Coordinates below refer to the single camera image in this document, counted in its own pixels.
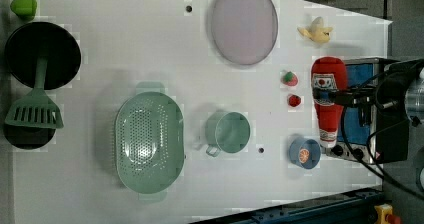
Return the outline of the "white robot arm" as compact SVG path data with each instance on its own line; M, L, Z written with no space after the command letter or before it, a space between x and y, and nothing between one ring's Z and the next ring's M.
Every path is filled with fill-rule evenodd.
M313 87L313 97L325 104L358 108L375 106L379 113L423 124L423 60L394 62L364 82L338 87Z

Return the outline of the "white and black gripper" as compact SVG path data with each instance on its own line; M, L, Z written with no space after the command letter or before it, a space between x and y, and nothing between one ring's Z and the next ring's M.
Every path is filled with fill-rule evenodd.
M423 60L390 64L376 89L378 111L393 118L424 116ZM357 108L374 103L374 87L353 87L345 90L313 89L313 99L322 106L340 105Z

